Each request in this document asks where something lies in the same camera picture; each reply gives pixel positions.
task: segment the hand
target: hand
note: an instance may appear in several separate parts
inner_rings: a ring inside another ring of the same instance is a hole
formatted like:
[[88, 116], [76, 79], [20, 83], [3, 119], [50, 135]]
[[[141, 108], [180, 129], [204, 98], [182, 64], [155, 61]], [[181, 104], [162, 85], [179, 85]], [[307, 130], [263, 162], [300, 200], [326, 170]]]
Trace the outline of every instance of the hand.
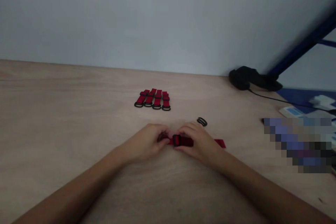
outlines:
[[170, 140], [162, 136], [173, 137], [167, 125], [147, 124], [118, 149], [128, 162], [143, 161], [158, 154], [169, 143]]
[[194, 141], [193, 147], [178, 146], [175, 150], [198, 159], [206, 166], [219, 170], [221, 157], [226, 153], [216, 141], [205, 131], [203, 126], [196, 122], [187, 122], [176, 132], [176, 135], [185, 134]]

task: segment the left hand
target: left hand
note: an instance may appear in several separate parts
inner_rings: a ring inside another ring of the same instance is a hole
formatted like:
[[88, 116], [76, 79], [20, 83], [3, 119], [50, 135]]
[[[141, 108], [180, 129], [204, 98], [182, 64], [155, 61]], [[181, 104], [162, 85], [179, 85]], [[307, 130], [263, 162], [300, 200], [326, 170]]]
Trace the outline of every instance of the left hand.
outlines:
[[173, 137], [167, 125], [147, 124], [117, 148], [127, 162], [143, 161], [158, 154], [169, 143], [170, 140], [162, 136]]

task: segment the black cable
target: black cable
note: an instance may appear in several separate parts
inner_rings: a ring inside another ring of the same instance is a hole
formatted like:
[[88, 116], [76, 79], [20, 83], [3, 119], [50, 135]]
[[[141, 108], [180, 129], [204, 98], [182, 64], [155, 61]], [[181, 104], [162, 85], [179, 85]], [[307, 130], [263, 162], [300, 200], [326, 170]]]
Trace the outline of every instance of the black cable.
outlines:
[[292, 104], [292, 105], [296, 105], [296, 106], [301, 106], [301, 107], [308, 107], [308, 108], [311, 108], [311, 109], [317, 109], [317, 110], [322, 110], [322, 111], [325, 111], [325, 112], [329, 112], [330, 114], [335, 114], [336, 110], [324, 110], [324, 109], [321, 109], [321, 108], [315, 108], [315, 107], [311, 107], [311, 106], [306, 106], [306, 105], [302, 105], [302, 104], [297, 104], [297, 103], [292, 103], [292, 102], [288, 102], [288, 101], [283, 101], [283, 100], [278, 100], [278, 99], [275, 99], [275, 98], [271, 98], [271, 97], [267, 97], [267, 96], [262, 96], [260, 94], [257, 94], [257, 93], [254, 93], [251, 89], [248, 89], [252, 94], [255, 94], [257, 96], [260, 96], [260, 97], [264, 97], [264, 98], [267, 98], [267, 99], [271, 99], [271, 100], [277, 100], [279, 102], [285, 102], [285, 103], [289, 103], [289, 104]]

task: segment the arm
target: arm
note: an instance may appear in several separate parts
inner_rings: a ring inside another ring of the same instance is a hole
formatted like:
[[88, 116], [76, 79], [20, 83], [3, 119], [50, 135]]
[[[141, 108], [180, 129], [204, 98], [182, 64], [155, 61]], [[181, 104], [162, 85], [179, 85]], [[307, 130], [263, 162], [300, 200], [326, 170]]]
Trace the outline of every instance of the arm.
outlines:
[[30, 209], [13, 224], [76, 223], [89, 206], [108, 187], [113, 176], [131, 162], [142, 161], [157, 154], [172, 137], [165, 125], [148, 124], [118, 146], [94, 166]]
[[193, 147], [179, 146], [176, 150], [226, 176], [273, 223], [336, 223], [222, 150], [200, 124], [186, 123], [176, 134], [194, 140]]

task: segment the finger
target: finger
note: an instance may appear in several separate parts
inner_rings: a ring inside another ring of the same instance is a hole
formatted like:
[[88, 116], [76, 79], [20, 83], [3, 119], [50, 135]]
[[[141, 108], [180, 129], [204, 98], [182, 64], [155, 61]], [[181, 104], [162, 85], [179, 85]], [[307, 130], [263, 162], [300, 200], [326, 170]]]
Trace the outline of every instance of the finger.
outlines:
[[187, 154], [187, 155], [189, 155], [189, 156], [197, 159], [197, 154], [196, 154], [195, 150], [192, 147], [178, 146], [178, 147], [175, 147], [174, 149], [178, 150], [178, 151], [182, 151], [185, 154]]
[[163, 125], [163, 124], [156, 124], [155, 125], [157, 130], [158, 130], [158, 134], [161, 134], [162, 132], [169, 130], [168, 125]]
[[198, 128], [197, 124], [194, 124], [193, 122], [187, 122], [187, 123], [183, 124], [182, 127], [183, 126], [189, 127], [191, 129], [194, 129], [194, 130], [196, 130]]
[[198, 128], [203, 128], [203, 125], [200, 124], [199, 122], [192, 121], [191, 123], [194, 124]]
[[166, 134], [168, 138], [173, 138], [173, 132], [171, 129], [166, 130], [163, 134]]
[[181, 135], [181, 134], [186, 134], [191, 138], [194, 138], [196, 136], [196, 132], [194, 129], [189, 128], [187, 126], [182, 126], [181, 128], [179, 128], [176, 133], [176, 135]]
[[160, 142], [158, 142], [157, 143], [158, 151], [162, 150], [162, 148], [166, 146], [167, 144], [169, 144], [169, 142], [170, 142], [170, 139], [168, 138], [162, 139]]

